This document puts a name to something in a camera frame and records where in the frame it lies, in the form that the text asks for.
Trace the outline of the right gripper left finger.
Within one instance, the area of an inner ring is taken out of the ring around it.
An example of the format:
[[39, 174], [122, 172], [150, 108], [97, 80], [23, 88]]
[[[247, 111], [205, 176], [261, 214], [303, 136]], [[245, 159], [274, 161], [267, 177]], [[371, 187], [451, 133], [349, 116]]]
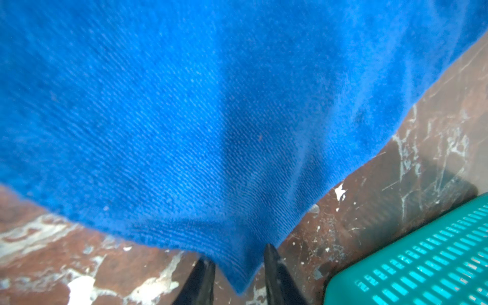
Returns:
[[210, 259], [201, 257], [172, 305], [212, 305], [215, 275], [216, 265]]

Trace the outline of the blue towel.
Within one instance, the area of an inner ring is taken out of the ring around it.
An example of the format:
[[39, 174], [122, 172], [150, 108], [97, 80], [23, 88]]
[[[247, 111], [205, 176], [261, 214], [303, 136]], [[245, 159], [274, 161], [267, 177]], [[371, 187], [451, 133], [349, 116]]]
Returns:
[[486, 31], [486, 1], [2, 1], [1, 183], [242, 293]]

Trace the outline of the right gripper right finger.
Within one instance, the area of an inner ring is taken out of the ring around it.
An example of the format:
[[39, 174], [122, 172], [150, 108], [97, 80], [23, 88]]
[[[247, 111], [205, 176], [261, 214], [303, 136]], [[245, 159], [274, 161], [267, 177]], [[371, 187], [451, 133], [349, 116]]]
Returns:
[[284, 261], [272, 244], [264, 251], [266, 298], [269, 305], [306, 305]]

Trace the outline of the teal plastic basket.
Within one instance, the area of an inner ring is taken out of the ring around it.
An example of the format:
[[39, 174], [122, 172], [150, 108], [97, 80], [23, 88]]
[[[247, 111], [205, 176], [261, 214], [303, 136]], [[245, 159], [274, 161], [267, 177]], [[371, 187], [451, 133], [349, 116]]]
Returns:
[[487, 304], [487, 194], [338, 273], [324, 304]]

